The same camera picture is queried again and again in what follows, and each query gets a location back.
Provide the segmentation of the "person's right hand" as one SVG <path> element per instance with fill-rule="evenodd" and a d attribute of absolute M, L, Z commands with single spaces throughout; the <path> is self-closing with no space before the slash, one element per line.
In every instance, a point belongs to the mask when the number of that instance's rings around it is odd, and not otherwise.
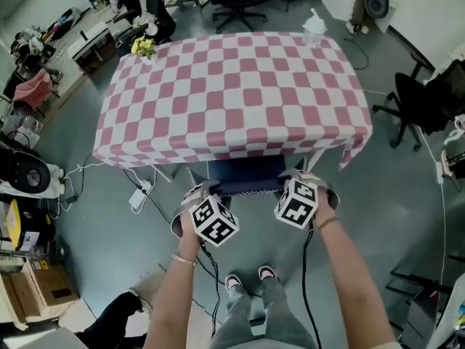
<path fill-rule="evenodd" d="M 300 181 L 304 182 L 306 185 L 316 185 L 317 187 L 323 186 L 324 182 L 319 178 L 314 176 L 311 172 L 302 172 L 300 174 Z"/>

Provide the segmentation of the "person's left hand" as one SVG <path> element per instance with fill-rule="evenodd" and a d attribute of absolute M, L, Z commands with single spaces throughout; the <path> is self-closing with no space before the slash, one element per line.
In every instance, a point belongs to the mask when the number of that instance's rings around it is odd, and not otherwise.
<path fill-rule="evenodd" d="M 189 211 L 192 207 L 197 207 L 206 198 L 204 189 L 201 187 L 193 188 L 188 192 L 181 203 L 181 213 Z"/>

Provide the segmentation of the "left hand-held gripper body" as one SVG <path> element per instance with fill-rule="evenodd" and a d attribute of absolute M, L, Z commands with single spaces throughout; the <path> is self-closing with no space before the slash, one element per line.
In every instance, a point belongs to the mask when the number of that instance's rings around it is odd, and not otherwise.
<path fill-rule="evenodd" d="M 182 215 L 188 214 L 195 234 L 215 247 L 229 241 L 238 231 L 238 218 L 221 202 L 219 197 L 220 182 L 207 180 L 194 188 L 204 189 L 206 198 L 197 207 L 181 213 L 181 205 L 175 210 L 171 221 L 171 232 L 181 238 L 183 235 Z"/>

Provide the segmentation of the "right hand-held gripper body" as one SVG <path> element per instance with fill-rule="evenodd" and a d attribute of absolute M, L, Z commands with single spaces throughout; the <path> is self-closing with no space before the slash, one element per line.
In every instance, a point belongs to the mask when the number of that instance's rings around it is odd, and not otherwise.
<path fill-rule="evenodd" d="M 339 205 L 339 195 L 328 182 L 321 179 L 324 182 L 323 186 L 306 185 L 299 180 L 302 172 L 298 169 L 287 169 L 279 175 L 280 180 L 284 182 L 284 192 L 274 210 L 277 220 L 298 229 L 304 229 L 315 216 L 319 206 L 319 188 L 325 191 L 332 209 Z"/>

